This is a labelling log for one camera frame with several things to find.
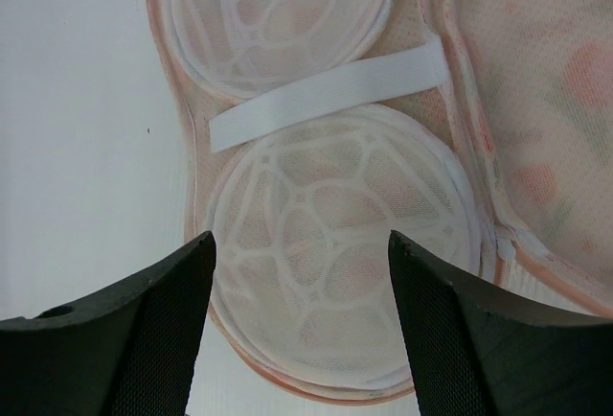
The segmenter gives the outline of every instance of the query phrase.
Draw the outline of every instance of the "white surface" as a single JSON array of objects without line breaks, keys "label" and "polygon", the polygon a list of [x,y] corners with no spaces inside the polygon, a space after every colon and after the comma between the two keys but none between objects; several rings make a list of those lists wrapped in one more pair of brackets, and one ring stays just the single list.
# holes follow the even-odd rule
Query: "white surface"
[{"label": "white surface", "polygon": [[211,152],[342,109],[429,90],[448,80],[440,37],[414,49],[343,64],[270,90],[216,116],[209,123]]},{"label": "white surface", "polygon": [[[183,242],[185,153],[145,0],[0,0],[0,318],[100,289]],[[314,404],[249,370],[211,322],[188,412],[418,414]]]}]

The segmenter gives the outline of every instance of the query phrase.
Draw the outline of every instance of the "pink mesh fabric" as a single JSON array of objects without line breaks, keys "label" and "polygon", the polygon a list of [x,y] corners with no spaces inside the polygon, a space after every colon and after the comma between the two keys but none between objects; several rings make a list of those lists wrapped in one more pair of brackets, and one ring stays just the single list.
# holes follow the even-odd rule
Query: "pink mesh fabric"
[{"label": "pink mesh fabric", "polygon": [[[408,209],[415,196],[407,194],[412,180],[401,178],[408,167],[379,161],[375,175],[368,175],[368,167],[361,167],[361,176],[353,170],[368,166],[372,153],[365,154],[362,141],[352,148],[343,137],[359,138],[359,130],[376,131],[377,124],[390,132],[402,132],[404,123],[423,126],[428,139],[449,147],[461,166],[470,203],[458,198],[465,193],[453,192],[447,167],[431,174],[440,176],[439,197],[455,195],[456,206],[446,213],[472,222],[465,238],[480,258],[469,249],[464,256],[445,254],[435,243],[444,231],[422,236],[433,251],[521,295],[613,316],[613,0],[148,0],[148,11],[191,154],[186,239],[214,230],[222,287],[212,314],[263,376],[333,402],[376,403],[411,390],[401,367],[390,365],[399,357],[394,346],[389,356],[379,350],[370,362],[356,358],[377,342],[394,343],[384,333],[395,328],[393,310],[381,315],[390,300],[375,301],[368,293],[385,287],[380,246],[389,228],[400,225],[397,217],[392,220],[394,207],[383,210],[385,197]],[[334,40],[317,40],[322,31]],[[427,32],[443,38],[452,79],[380,102],[383,112],[410,116],[400,128],[378,120],[345,132],[348,126],[338,118],[351,114],[340,113],[308,123],[332,130],[331,146],[338,146],[328,153],[316,149],[322,140],[311,132],[303,148],[281,161],[279,152],[287,146],[280,146],[296,127],[210,153],[208,121],[241,100],[343,62],[416,47]],[[265,153],[273,146],[277,157]],[[425,155],[401,144],[386,149],[396,165],[412,169]],[[252,172],[258,174],[250,185]],[[331,178],[353,181],[359,191],[327,185]],[[430,199],[411,202],[420,203],[426,215],[432,203],[444,202],[433,198],[431,184]],[[283,212],[287,203],[300,202],[300,188],[309,187],[303,200],[312,214]],[[378,192],[369,196],[367,190]],[[334,242],[325,236],[365,222],[380,234],[373,234],[372,245],[364,242],[352,247],[359,251],[339,250],[331,258],[326,245]],[[503,241],[512,243],[514,256],[501,251]],[[338,269],[351,264],[361,269]],[[321,290],[310,289],[318,284]],[[345,302],[354,294],[365,296],[359,306],[335,313],[313,309],[322,299]],[[256,305],[270,315],[258,317]],[[291,326],[291,333],[281,332],[280,323]],[[363,343],[343,336],[360,328]],[[317,347],[292,356],[292,340]],[[343,341],[351,343],[345,355],[322,349]]]}]

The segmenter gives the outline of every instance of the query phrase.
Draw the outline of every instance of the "hole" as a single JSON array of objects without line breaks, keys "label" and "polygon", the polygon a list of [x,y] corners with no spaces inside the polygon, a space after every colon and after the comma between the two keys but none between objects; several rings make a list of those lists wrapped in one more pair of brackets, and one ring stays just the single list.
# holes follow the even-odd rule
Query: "hole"
[{"label": "hole", "polygon": [[43,312],[37,318],[62,317],[63,315],[71,313],[74,310],[75,309],[72,306],[57,306],[56,308]]}]

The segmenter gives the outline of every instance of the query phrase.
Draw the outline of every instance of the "laundry bag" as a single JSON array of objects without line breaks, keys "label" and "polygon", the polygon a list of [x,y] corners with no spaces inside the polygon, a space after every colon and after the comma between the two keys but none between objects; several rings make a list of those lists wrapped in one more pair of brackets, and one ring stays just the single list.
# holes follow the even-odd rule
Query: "laundry bag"
[{"label": "laundry bag", "polygon": [[413,390],[397,230],[613,316],[613,0],[148,0],[212,230],[210,315],[321,402]]}]

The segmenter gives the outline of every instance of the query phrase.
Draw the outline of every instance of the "pink flower pattern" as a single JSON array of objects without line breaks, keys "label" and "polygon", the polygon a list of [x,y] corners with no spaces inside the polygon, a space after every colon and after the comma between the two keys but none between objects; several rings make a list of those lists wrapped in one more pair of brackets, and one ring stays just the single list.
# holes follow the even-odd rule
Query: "pink flower pattern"
[{"label": "pink flower pattern", "polygon": [[579,47],[566,63],[563,80],[586,106],[603,109],[613,104],[613,52],[595,43]]}]

